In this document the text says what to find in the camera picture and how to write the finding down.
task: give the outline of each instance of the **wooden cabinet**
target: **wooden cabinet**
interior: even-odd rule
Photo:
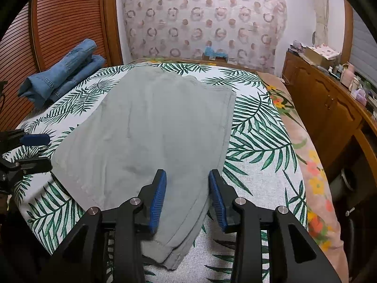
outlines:
[[[283,76],[326,169],[351,139],[362,117],[331,78],[300,57],[287,53]]]

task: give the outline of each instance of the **white bedspread with green leaves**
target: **white bedspread with green leaves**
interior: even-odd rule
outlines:
[[[55,149],[97,108],[107,92],[135,65],[100,69],[57,103],[34,112],[18,128],[47,133],[51,143],[20,147],[3,156],[15,159],[52,156]],[[222,175],[239,196],[255,205],[275,209],[286,205],[303,225],[307,214],[305,189],[297,158],[278,111],[258,75],[247,71],[200,64],[153,64],[182,76],[193,75],[211,85],[226,84],[237,93],[232,135]],[[13,197],[31,230],[51,254],[84,211],[50,173],[26,175]],[[263,278],[268,282],[266,233],[263,239]],[[199,236],[178,269],[167,271],[145,265],[148,282],[230,282],[235,234],[223,234],[210,208]]]

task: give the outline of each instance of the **white wall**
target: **white wall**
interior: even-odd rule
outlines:
[[[275,53],[275,75],[281,76],[285,53],[294,40],[311,46],[312,34],[316,30],[316,13],[313,0],[285,0],[287,23]]]
[[[342,52],[344,40],[344,0],[329,0],[328,46]]]
[[[119,39],[123,56],[123,64],[126,65],[132,61],[132,57],[130,49],[128,48],[126,29],[124,28],[122,0],[116,0],[116,15],[118,17]]]

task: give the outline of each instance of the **folded garment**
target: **folded garment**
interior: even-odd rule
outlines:
[[[62,96],[69,92],[83,80],[96,73],[104,65],[105,59],[100,55],[93,55],[90,63],[79,68],[73,75],[67,78],[63,84],[56,88],[49,97],[52,103],[58,101]]]
[[[21,84],[18,96],[27,97],[36,108],[41,109],[56,88],[78,68],[90,62],[96,48],[93,40],[83,40],[50,69],[28,76]]]
[[[223,168],[235,93],[157,67],[135,67],[52,157],[52,172],[83,208],[118,207],[167,173],[160,224],[144,256],[175,269],[209,206],[208,173]]]

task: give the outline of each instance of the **orange floral fabric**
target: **orange floral fabric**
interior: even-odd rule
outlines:
[[[309,234],[325,253],[343,283],[348,282],[348,264],[340,239],[340,224],[332,205],[329,184],[314,145],[279,78],[259,73],[288,131],[305,184]]]

